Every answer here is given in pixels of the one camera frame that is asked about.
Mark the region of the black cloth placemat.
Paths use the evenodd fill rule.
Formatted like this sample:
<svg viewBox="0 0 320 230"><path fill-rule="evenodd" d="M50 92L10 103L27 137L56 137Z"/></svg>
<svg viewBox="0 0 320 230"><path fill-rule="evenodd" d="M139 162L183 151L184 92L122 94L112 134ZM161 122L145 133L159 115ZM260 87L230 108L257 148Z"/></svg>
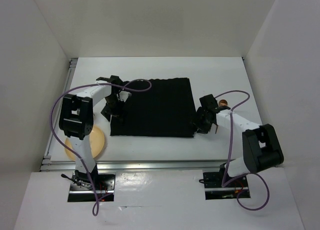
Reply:
<svg viewBox="0 0 320 230"><path fill-rule="evenodd" d="M192 138L196 108L189 78L150 79L128 86L122 119L111 118L111 136Z"/></svg>

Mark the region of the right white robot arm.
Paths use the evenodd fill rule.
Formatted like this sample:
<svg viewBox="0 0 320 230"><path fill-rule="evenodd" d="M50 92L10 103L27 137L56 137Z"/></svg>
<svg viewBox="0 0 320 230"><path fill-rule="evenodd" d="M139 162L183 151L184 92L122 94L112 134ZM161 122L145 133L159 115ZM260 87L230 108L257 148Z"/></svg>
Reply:
<svg viewBox="0 0 320 230"><path fill-rule="evenodd" d="M222 187L231 185L237 178L257 174L284 162L283 151L272 125L260 125L241 117L234 113L234 108L218 103L212 94L201 97L199 101L200 107L192 122L196 132L208 134L213 125L230 132L227 162L220 166L218 174ZM235 131L241 134L242 156L232 160Z"/></svg>

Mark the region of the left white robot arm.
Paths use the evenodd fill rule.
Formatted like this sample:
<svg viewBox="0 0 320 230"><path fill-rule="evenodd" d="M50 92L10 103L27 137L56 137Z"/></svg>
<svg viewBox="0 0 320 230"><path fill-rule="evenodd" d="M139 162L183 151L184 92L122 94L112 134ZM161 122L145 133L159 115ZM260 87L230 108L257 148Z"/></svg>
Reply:
<svg viewBox="0 0 320 230"><path fill-rule="evenodd" d="M67 150L75 156L75 182L87 189L99 184L97 163L92 156L90 134L94 127L94 106L106 100L101 114L107 119L123 120L125 102L120 93L129 85L118 76L99 77L97 82L77 94L65 94L59 118L59 128L67 137L70 147Z"/></svg>

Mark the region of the copper spoon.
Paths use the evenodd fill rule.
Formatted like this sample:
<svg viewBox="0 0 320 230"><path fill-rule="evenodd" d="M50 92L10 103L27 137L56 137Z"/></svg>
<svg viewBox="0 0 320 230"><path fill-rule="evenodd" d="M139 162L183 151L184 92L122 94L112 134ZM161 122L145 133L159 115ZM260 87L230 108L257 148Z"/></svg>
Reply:
<svg viewBox="0 0 320 230"><path fill-rule="evenodd" d="M221 106L228 106L228 102L227 102L227 100L225 100L225 99L221 99L219 102L218 102L218 105L221 107Z"/></svg>

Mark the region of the beige plate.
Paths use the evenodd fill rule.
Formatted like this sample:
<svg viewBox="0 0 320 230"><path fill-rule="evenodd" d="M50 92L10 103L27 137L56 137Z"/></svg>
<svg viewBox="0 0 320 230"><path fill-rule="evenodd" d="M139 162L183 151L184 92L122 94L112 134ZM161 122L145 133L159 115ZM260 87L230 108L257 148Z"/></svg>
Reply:
<svg viewBox="0 0 320 230"><path fill-rule="evenodd" d="M104 151L106 142L107 142L103 131L97 125L93 126L93 129L89 135L89 142L90 142L92 156L94 159L97 159L97 157ZM68 138L65 139L64 143L67 147L73 150L72 145L68 140ZM73 153L71 153L67 148L64 148L64 150L67 157L71 161L76 160L76 156Z"/></svg>

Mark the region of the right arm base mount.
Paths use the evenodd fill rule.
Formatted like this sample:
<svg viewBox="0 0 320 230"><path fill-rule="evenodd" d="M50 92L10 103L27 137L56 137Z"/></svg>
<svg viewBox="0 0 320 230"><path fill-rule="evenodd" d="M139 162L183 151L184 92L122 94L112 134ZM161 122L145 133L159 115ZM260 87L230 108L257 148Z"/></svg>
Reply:
<svg viewBox="0 0 320 230"><path fill-rule="evenodd" d="M204 186L206 200L250 198L249 184L246 177L241 177L222 187L223 172L204 172L199 183Z"/></svg>

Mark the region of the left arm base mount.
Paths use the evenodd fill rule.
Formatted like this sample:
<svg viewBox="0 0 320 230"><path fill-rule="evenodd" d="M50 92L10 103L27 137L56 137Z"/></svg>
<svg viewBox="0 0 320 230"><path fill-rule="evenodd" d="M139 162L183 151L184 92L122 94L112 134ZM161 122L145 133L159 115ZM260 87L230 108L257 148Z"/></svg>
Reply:
<svg viewBox="0 0 320 230"><path fill-rule="evenodd" d="M72 177L65 174L60 175L62 178L70 181L68 192L68 202L95 202L96 198L93 192L93 187L89 181L77 180L73 173ZM112 202L115 197L115 174L100 174L95 189L99 201Z"/></svg>

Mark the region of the aluminium table frame rail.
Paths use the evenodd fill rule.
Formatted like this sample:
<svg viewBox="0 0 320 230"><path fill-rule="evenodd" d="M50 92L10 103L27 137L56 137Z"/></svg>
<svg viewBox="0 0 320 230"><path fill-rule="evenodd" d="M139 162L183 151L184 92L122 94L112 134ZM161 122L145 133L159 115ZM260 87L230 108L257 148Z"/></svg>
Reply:
<svg viewBox="0 0 320 230"><path fill-rule="evenodd" d="M212 94L226 99L242 117L261 123L244 62L240 57L96 57L72 59L66 88L91 84L100 76L134 79L188 78L194 105ZM216 167L228 157L230 133L213 127L193 138L110 136L110 125L94 108L95 124L106 137L106 148L98 157L99 170Z"/></svg>

